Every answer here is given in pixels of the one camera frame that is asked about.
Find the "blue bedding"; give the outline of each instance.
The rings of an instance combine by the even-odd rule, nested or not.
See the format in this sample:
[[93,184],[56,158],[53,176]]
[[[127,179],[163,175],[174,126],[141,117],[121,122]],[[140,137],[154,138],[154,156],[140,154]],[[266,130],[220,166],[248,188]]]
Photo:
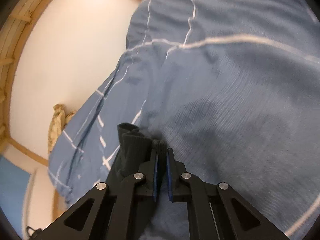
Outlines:
[[[142,1],[127,51],[50,155],[52,183],[72,205],[104,181],[129,122],[302,239],[320,213],[319,27],[304,0]],[[165,188],[141,239],[188,239]]]
[[4,215],[23,239],[25,194],[30,174],[0,156],[0,207]]

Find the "wooden beam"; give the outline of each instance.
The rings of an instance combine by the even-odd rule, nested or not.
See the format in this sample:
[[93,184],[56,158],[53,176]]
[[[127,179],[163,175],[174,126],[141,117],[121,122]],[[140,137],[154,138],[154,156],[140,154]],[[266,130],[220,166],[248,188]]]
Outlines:
[[23,145],[18,143],[12,138],[8,139],[8,143],[10,143],[13,147],[15,147],[17,150],[22,152],[23,154],[27,155],[29,158],[35,160],[36,162],[41,163],[44,166],[48,166],[48,160],[45,158],[42,158],[41,156],[35,154],[34,152],[30,151],[29,149],[25,148]]
[[52,207],[52,222],[59,217],[59,193],[54,189],[53,207]]
[[0,153],[2,153],[8,145],[8,139],[6,137],[0,142]]
[[8,64],[11,64],[12,62],[13,62],[13,58],[3,58],[3,59],[0,59],[0,66],[8,65]]
[[5,95],[0,96],[0,104],[5,101]]
[[49,3],[51,1],[52,0],[41,0],[39,5],[36,7],[36,9],[32,13],[32,21],[29,24],[26,24],[26,26],[24,27],[24,29],[18,39],[17,45],[15,46],[14,51],[13,51],[14,61],[8,70],[7,79],[6,79],[5,87],[4,87],[4,91],[5,91],[5,94],[8,98],[8,100],[6,100],[4,102],[4,110],[3,110],[4,117],[3,118],[4,118],[4,124],[6,125],[5,135],[8,138],[10,137],[10,102],[11,102],[10,98],[11,98],[14,75],[17,70],[18,62],[19,62],[21,53],[23,51],[23,47],[26,44],[27,39],[28,39],[33,27],[36,25],[38,19],[40,18],[40,16],[42,15],[42,13],[44,12],[44,10],[47,8],[47,6],[49,5]]
[[4,130],[5,130],[5,126],[4,126],[4,125],[2,125],[2,126],[0,127],[0,136],[2,136],[2,135],[3,135]]
[[17,20],[21,20],[21,21],[24,21],[24,22],[31,22],[31,18],[30,17],[27,17],[27,16],[24,16],[24,15],[19,15],[19,14],[10,14],[10,16],[12,18],[15,18]]

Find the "blue wall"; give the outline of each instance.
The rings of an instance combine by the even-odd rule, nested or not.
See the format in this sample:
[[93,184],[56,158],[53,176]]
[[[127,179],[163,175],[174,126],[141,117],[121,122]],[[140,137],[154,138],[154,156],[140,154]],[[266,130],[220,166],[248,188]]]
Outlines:
[[29,178],[30,174],[28,172],[0,156],[0,206],[21,238],[23,199]]

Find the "silver bolt head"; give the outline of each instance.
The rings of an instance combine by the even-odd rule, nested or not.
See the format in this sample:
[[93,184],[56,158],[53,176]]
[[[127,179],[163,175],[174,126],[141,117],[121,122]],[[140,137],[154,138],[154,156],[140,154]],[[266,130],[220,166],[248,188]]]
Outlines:
[[102,190],[105,189],[107,187],[107,184],[105,184],[104,182],[100,182],[96,185],[98,190]]
[[184,173],[181,174],[181,177],[183,179],[190,179],[191,178],[191,174],[188,173],[188,172],[184,172]]
[[221,189],[228,189],[229,185],[225,182],[220,182],[219,183],[219,188]]
[[136,174],[134,174],[134,178],[135,179],[142,179],[143,178],[143,173],[141,173],[141,172],[137,172]]

